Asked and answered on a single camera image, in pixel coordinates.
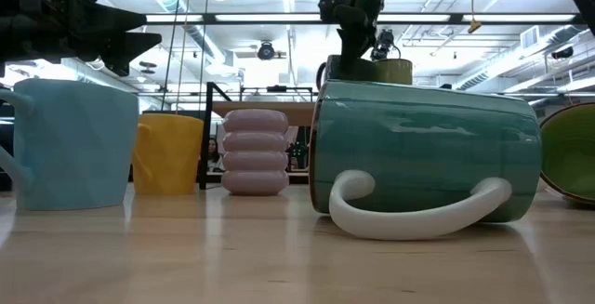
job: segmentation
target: light blue pitcher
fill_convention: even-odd
[[[0,167],[17,188],[17,207],[63,210],[124,200],[139,119],[132,94],[75,81],[28,79],[0,99],[15,107],[14,158]]]

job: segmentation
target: ceiling light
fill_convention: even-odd
[[[486,21],[486,22],[498,22],[498,21],[506,21],[506,22],[540,22],[540,21],[571,21],[575,18],[573,14],[564,14],[564,15],[515,15],[515,14],[508,14],[508,15],[475,15],[476,21]],[[463,16],[463,21],[472,21],[473,16],[465,15]]]
[[[217,21],[320,21],[320,15],[311,14],[227,14],[216,15]]]
[[[184,21],[203,21],[202,15],[188,15],[186,19],[186,14],[179,14],[179,15],[172,15],[172,14],[164,14],[164,15],[147,15],[147,24],[151,25],[151,23],[158,23],[158,22],[184,22]]]
[[[531,100],[531,101],[529,101],[529,105],[536,106],[537,104],[541,104],[541,103],[545,102],[546,100],[548,100],[548,99]]]
[[[388,14],[378,15],[378,21],[399,21],[399,22],[416,22],[416,21],[440,21],[446,22],[450,20],[450,15],[444,14]]]
[[[568,92],[568,91],[582,89],[582,88],[585,88],[588,86],[595,86],[595,77],[590,77],[590,78],[587,78],[584,80],[574,81],[574,82],[569,83],[566,86],[560,86],[556,90],[558,92]]]
[[[558,93],[506,93],[505,95],[512,96],[512,97],[525,97],[525,98],[531,98],[531,97],[546,98],[546,97],[560,96],[560,94],[558,94]]]
[[[534,86],[536,84],[538,84],[539,82],[541,82],[543,80],[539,80],[539,79],[534,79],[534,80],[529,80],[529,81],[525,81],[525,82],[521,82],[516,86],[511,86],[510,88],[504,90],[505,93],[509,93],[509,92],[517,92],[519,90],[523,90],[528,88],[529,86]]]
[[[27,76],[12,71],[10,68],[6,69],[4,77],[0,77],[0,84],[4,86],[14,86],[17,82],[26,79]]]
[[[144,96],[144,97],[162,97],[164,95],[163,92],[139,92],[137,93],[137,96]],[[192,93],[190,92],[171,92],[171,93],[165,93],[166,97],[178,97],[178,96],[193,96]]]

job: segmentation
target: small yellow cup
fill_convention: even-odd
[[[203,128],[203,121],[192,117],[142,114],[132,156],[136,193],[194,193]]]

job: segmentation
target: ceiling duct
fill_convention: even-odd
[[[178,12],[178,14],[182,15],[186,12],[191,12],[189,8],[186,6],[183,0],[155,0],[157,1],[161,7],[172,14]],[[182,25],[186,34],[194,40],[196,45],[198,45],[205,53],[206,60],[213,64],[227,64],[227,56],[231,52],[221,51],[215,43],[209,38],[202,27],[197,25]]]
[[[551,27],[540,26],[537,29],[541,34],[536,38],[534,44],[524,46],[519,43],[488,59],[478,68],[463,74],[457,80],[454,89],[467,90],[482,82],[498,77],[529,62],[530,60],[528,58],[534,54],[559,48],[582,32],[588,31],[587,26],[572,25],[562,26],[553,31]]]

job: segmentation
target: table surface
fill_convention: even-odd
[[[592,303],[595,211],[540,193],[509,225],[426,242],[358,240],[274,197],[134,197],[16,211],[0,198],[2,303]]]

